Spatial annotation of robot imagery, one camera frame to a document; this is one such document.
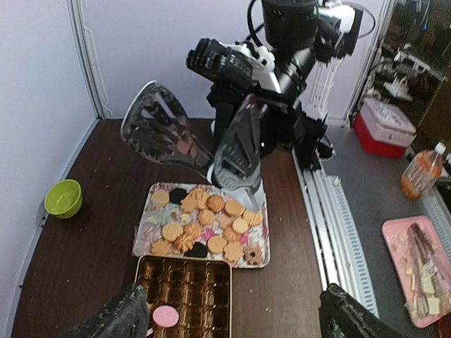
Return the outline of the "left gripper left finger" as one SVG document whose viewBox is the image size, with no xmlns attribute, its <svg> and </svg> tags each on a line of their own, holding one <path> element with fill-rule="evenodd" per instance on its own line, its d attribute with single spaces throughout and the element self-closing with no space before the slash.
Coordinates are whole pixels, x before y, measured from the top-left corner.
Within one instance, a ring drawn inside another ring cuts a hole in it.
<svg viewBox="0 0 451 338">
<path fill-rule="evenodd" d="M 148 329 L 147 293 L 142 285 L 132 283 L 93 317 L 62 337 L 147 337 Z"/>
</svg>

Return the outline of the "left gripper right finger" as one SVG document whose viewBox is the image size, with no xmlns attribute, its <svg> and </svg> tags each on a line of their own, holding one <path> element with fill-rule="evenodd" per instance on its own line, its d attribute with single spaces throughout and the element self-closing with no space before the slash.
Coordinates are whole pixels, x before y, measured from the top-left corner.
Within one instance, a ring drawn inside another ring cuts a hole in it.
<svg viewBox="0 0 451 338">
<path fill-rule="evenodd" d="M 337 284 L 329 284 L 326 291 L 321 292 L 320 301 L 319 321 L 322 337 L 404 337 L 382 323 Z"/>
</svg>

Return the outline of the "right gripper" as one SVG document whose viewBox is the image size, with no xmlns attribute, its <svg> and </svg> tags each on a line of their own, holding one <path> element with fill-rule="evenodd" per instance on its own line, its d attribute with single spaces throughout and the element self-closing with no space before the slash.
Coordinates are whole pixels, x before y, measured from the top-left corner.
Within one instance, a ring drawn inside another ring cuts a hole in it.
<svg viewBox="0 0 451 338">
<path fill-rule="evenodd" d="M 256 85 L 240 89 L 232 84 L 214 84 L 207 101 L 216 111 L 213 150 L 216 151 L 226 129 L 244 99 L 254 94 L 263 101 L 260 124 L 261 157 L 275 148 L 295 150 L 301 158 L 315 158 L 319 141 L 326 133 L 326 124 L 307 117 L 300 104 L 287 94 L 279 94 Z"/>
</svg>

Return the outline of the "steel kitchen tongs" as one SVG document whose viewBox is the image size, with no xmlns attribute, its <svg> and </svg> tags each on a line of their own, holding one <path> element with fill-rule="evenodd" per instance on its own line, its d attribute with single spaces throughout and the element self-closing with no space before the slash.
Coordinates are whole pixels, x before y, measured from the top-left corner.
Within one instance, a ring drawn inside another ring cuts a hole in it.
<svg viewBox="0 0 451 338">
<path fill-rule="evenodd" d="M 257 212 L 265 199 L 260 119 L 257 98 L 247 96 L 217 149 L 210 151 L 192 131 L 190 119 L 175 95 L 157 81 L 151 81 L 130 104 L 121 125 L 121 138 L 145 159 L 193 170 Z"/>
</svg>

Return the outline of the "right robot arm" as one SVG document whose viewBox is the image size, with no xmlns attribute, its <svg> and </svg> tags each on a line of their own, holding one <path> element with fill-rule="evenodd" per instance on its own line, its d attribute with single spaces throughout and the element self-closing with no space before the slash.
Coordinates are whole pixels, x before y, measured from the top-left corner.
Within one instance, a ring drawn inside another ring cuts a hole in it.
<svg viewBox="0 0 451 338">
<path fill-rule="evenodd" d="M 249 24 L 243 42 L 200 40 L 186 64 L 212 82 L 215 152 L 233 145 L 267 156 L 281 148 L 310 165 L 327 127 L 303 111 L 299 96 L 317 63 L 353 53 L 362 12 L 339 1 L 263 1 L 262 9 L 264 41 Z"/>
</svg>

